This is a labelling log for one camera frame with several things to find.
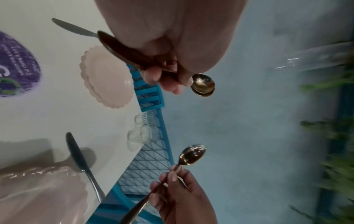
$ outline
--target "purple sticker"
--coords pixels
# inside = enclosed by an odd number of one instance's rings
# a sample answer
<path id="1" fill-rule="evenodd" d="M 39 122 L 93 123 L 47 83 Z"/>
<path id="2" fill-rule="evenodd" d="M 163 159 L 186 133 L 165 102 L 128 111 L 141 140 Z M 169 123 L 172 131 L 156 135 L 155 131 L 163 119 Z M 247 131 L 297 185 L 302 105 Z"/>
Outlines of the purple sticker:
<path id="1" fill-rule="evenodd" d="M 30 91 L 40 79 L 41 69 L 29 50 L 0 31 L 0 97 Z"/>

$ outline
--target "hand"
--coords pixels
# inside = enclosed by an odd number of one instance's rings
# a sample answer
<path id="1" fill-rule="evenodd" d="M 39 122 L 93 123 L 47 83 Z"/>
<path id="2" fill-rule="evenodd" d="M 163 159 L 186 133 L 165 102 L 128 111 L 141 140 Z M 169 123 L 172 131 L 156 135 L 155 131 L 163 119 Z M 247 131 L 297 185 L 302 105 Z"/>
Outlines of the hand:
<path id="1" fill-rule="evenodd" d="M 176 172 L 163 173 L 159 180 L 162 181 L 166 175 L 168 187 L 163 186 L 158 193 L 152 193 L 149 202 L 159 211 L 164 224 L 217 224 L 216 215 L 211 203 L 194 178 L 192 173 L 183 167 Z M 184 188 L 178 181 L 181 177 L 186 184 Z M 159 183 L 152 182 L 152 190 Z"/>
<path id="2" fill-rule="evenodd" d="M 192 75 L 211 69 L 225 54 L 247 0 L 96 0 L 115 37 L 158 60 L 142 71 L 148 84 L 182 93 Z"/>

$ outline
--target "floor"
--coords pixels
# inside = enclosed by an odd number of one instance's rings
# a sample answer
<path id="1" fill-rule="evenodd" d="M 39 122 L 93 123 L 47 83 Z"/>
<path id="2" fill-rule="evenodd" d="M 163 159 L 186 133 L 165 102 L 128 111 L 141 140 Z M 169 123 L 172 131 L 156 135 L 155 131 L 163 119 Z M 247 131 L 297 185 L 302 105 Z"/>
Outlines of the floor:
<path id="1" fill-rule="evenodd" d="M 351 0 L 250 0 L 229 51 L 206 73 L 215 80 L 214 95 L 164 93 L 175 160 L 190 144 L 207 147 L 190 170 L 219 223 L 310 223 L 289 206 L 313 214 L 327 141 L 299 122 L 334 117 L 338 90 L 303 92 L 299 85 L 327 80 L 340 68 L 270 68 L 286 52 L 350 40 L 353 15 Z"/>

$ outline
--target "clear glass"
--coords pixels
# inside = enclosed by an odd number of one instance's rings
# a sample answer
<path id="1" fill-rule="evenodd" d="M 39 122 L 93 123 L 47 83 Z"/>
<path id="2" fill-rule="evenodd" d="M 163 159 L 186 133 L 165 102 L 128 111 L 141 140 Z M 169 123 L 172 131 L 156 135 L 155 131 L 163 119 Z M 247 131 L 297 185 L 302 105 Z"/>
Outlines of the clear glass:
<path id="1" fill-rule="evenodd" d="M 128 132 L 128 140 L 141 144 L 157 142 L 159 140 L 159 130 L 156 126 L 150 127 L 147 124 L 135 127 Z"/>
<path id="2" fill-rule="evenodd" d="M 155 114 L 152 110 L 136 115 L 134 121 L 135 124 L 139 126 L 147 124 L 148 126 L 153 127 L 156 125 Z"/>
<path id="3" fill-rule="evenodd" d="M 281 57 L 275 62 L 275 73 L 296 73 L 313 69 L 343 65 L 352 58 L 352 42 L 331 44 Z"/>

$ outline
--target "white tabletop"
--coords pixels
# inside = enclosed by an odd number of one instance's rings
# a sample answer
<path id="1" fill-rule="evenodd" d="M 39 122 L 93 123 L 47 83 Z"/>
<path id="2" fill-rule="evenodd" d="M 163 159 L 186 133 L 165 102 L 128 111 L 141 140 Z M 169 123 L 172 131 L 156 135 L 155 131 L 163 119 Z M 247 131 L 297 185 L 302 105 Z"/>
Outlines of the white tabletop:
<path id="1" fill-rule="evenodd" d="M 0 98 L 0 168 L 47 150 L 55 162 L 66 159 L 65 133 L 70 131 L 80 147 L 94 151 L 92 172 L 107 194 L 138 152 L 128 150 L 127 133 L 140 107 L 136 96 L 120 109 L 96 102 L 83 84 L 79 63 L 85 51 L 101 44 L 63 30 L 52 17 L 109 31 L 93 0 L 2 1 L 0 31 L 32 52 L 42 80 L 22 96 Z M 87 220 L 99 203 L 86 176 L 81 178 L 89 192 Z"/>

